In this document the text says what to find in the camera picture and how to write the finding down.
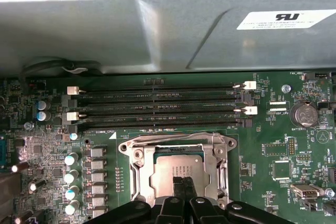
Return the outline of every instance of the chip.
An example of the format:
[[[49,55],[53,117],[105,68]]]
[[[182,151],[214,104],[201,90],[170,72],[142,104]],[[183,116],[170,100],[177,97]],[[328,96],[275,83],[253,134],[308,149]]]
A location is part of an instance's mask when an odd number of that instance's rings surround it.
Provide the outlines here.
[[[56,117],[52,121],[54,125],[62,125],[62,118]]]
[[[92,182],[103,182],[104,181],[104,173],[92,173],[91,174]]]
[[[37,199],[38,205],[45,205],[46,204],[46,198],[38,198]]]
[[[43,175],[43,169],[36,170],[36,175]]]
[[[42,153],[42,146],[41,145],[35,145],[33,147],[33,152],[34,153]]]
[[[105,197],[93,197],[92,198],[92,206],[104,206],[105,205]]]
[[[92,194],[104,194],[105,193],[105,185],[93,185]]]
[[[60,141],[62,139],[63,139],[63,135],[62,134],[56,134],[55,135],[55,140]]]
[[[104,169],[104,161],[103,160],[94,160],[91,162],[91,169]]]
[[[273,180],[290,179],[291,167],[289,160],[273,161]]]
[[[242,169],[242,170],[240,170],[240,175],[241,176],[248,176],[249,175],[248,169]]]
[[[104,155],[104,148],[91,149],[91,157],[102,157]]]
[[[101,216],[101,215],[105,214],[105,210],[103,210],[103,209],[94,210],[92,212],[92,214],[93,214],[93,217],[95,218],[95,217],[98,217],[98,216]]]
[[[54,175],[54,177],[62,177],[62,175],[63,175],[62,169],[54,169],[53,170],[53,175]]]
[[[8,97],[8,103],[19,103],[19,97]]]

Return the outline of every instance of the capacitor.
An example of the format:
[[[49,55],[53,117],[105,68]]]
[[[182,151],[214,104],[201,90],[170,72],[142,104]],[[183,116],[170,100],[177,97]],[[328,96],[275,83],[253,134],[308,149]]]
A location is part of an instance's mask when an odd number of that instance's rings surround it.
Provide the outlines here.
[[[15,218],[14,223],[15,224],[23,224],[25,223],[31,216],[33,215],[33,211],[27,210],[23,214],[19,215]]]
[[[67,215],[73,215],[76,210],[79,208],[79,201],[78,200],[72,200],[69,205],[65,207],[65,213]]]
[[[21,172],[23,170],[26,170],[29,168],[29,163],[28,162],[22,162],[22,163],[19,163],[17,165],[13,165],[12,166],[12,172],[13,173],[18,173],[18,172]]]
[[[39,121],[48,121],[51,118],[49,111],[40,111],[36,115],[37,120]]]
[[[73,165],[75,162],[78,161],[78,154],[75,152],[70,153],[68,156],[65,157],[64,163],[66,165]]]
[[[78,171],[76,170],[71,170],[68,174],[64,176],[64,181],[68,184],[71,184],[72,182],[75,181],[79,176]]]
[[[31,183],[30,186],[29,186],[29,189],[31,191],[36,191],[38,188],[41,188],[41,187],[45,186],[46,184],[47,184],[47,182],[46,182],[45,179],[40,179],[36,182]]]
[[[37,109],[38,110],[49,110],[50,109],[50,102],[45,102],[45,101],[38,101],[37,102]]]
[[[65,197],[68,200],[73,200],[79,194],[78,186],[71,186],[69,190],[65,192]]]
[[[77,135],[76,133],[71,133],[71,134],[70,134],[70,139],[71,139],[71,140],[74,141],[74,140],[76,140],[77,138],[78,138],[78,135]]]

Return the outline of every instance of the connector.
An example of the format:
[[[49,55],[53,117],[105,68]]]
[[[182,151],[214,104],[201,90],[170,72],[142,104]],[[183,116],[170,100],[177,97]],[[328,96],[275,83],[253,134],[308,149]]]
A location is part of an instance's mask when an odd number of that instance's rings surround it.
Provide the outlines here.
[[[328,168],[328,178],[329,182],[336,184],[336,168]]]
[[[257,89],[257,82],[256,81],[245,81],[243,89],[245,89],[245,90],[256,90]]]
[[[234,89],[241,88],[244,90],[256,90],[257,82],[256,81],[245,81],[241,84],[237,84],[233,86]]]
[[[244,108],[234,109],[234,112],[241,112],[245,115],[257,115],[258,107],[257,106],[246,106]]]
[[[79,112],[67,112],[68,121],[77,121],[79,120]]]
[[[79,87],[76,87],[76,86],[69,86],[69,87],[67,87],[67,94],[68,95],[79,94]]]
[[[302,199],[317,199],[320,196],[318,190],[307,184],[292,184],[290,187],[292,191]]]
[[[322,204],[322,209],[332,216],[336,216],[336,200],[327,201]]]

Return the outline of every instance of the white label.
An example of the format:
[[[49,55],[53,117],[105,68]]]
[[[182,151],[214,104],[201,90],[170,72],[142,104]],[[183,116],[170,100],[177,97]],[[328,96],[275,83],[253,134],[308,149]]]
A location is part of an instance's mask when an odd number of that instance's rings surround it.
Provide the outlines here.
[[[336,10],[279,10],[247,14],[237,30],[310,28],[336,13]]]

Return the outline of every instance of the mounting screw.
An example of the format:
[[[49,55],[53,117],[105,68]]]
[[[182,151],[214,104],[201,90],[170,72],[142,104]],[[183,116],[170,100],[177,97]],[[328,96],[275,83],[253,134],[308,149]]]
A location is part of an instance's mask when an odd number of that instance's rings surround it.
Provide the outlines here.
[[[172,198],[172,199],[170,200],[170,202],[171,202],[171,203],[177,203],[177,202],[179,202],[179,199],[178,199],[178,198]]]
[[[283,93],[287,94],[292,90],[292,87],[288,84],[282,85],[281,90]]]
[[[142,157],[143,157],[143,152],[141,150],[136,150],[134,152],[134,158],[135,159],[142,159]]]
[[[327,188],[326,190],[324,190],[325,195],[327,195],[329,198],[332,198],[335,196],[335,192],[333,189],[331,188]]]
[[[235,210],[242,210],[241,205],[238,205],[238,204],[233,204],[232,208],[235,209]]]
[[[196,199],[196,202],[201,204],[201,203],[204,203],[204,202],[205,202],[205,200],[204,200],[204,199],[202,199],[202,198],[197,198],[197,199]]]

